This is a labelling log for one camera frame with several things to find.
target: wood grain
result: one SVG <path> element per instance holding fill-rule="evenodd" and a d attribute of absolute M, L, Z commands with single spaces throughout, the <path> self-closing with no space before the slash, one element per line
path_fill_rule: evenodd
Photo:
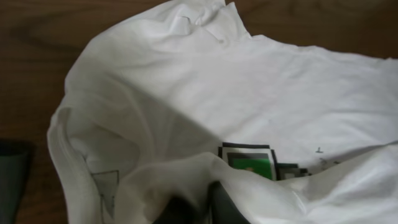
<path fill-rule="evenodd" d="M 1 0 L 0 137 L 37 146 L 17 223 L 67 223 L 46 131 L 88 41 L 161 0 Z M 398 1 L 237 0 L 252 35 L 398 58 Z"/>

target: white fabric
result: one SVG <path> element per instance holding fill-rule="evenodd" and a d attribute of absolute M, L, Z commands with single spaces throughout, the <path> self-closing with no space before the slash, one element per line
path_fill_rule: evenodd
<path fill-rule="evenodd" d="M 67 76 L 48 141 L 69 222 L 114 223 L 119 182 L 220 142 L 317 173 L 396 141 L 396 86 L 397 60 L 251 37 L 222 0 L 161 4 L 95 37 Z"/>

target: wooden table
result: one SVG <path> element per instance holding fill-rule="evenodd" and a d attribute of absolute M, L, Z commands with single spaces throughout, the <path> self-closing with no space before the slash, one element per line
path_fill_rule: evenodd
<path fill-rule="evenodd" d="M 37 146 L 17 223 L 67 223 L 45 136 L 65 75 L 91 38 L 161 2 L 0 1 L 0 138 Z M 236 5 L 252 35 L 398 58 L 395 0 L 237 0 Z"/>

